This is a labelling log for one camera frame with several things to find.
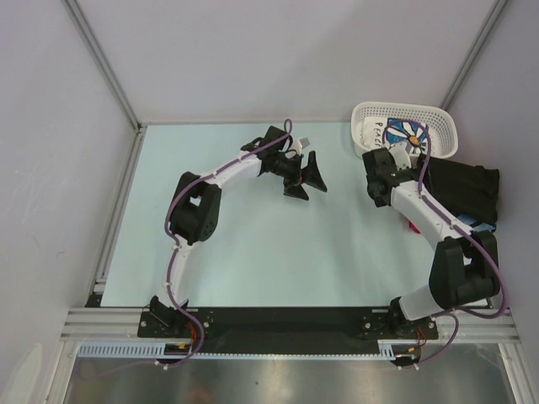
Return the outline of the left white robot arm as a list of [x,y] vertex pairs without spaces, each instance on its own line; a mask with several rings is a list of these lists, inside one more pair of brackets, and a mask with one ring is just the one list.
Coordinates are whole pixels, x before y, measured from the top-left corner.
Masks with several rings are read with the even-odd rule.
[[319,171],[316,152],[310,151],[307,164],[302,153],[309,141],[294,140],[292,122],[282,129],[270,126],[263,137],[243,145],[240,152],[223,166],[198,175],[183,173],[165,216],[165,234],[173,241],[172,254],[162,288],[149,303],[157,327],[166,335],[179,335],[187,323],[202,328],[190,315],[184,287],[190,254],[215,232],[223,193],[232,186],[264,173],[283,179],[283,195],[308,201],[306,185],[322,192],[328,187]]

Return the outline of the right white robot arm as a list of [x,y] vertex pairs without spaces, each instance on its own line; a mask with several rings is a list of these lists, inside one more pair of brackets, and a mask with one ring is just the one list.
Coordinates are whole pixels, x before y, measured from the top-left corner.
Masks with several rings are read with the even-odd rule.
[[504,294],[495,236],[473,230],[430,194],[424,185],[428,158],[416,167],[407,152],[378,148],[362,160],[375,205],[392,207],[411,221],[434,251],[426,284],[389,305],[388,326],[395,336],[409,337],[419,320],[468,311],[471,303]]

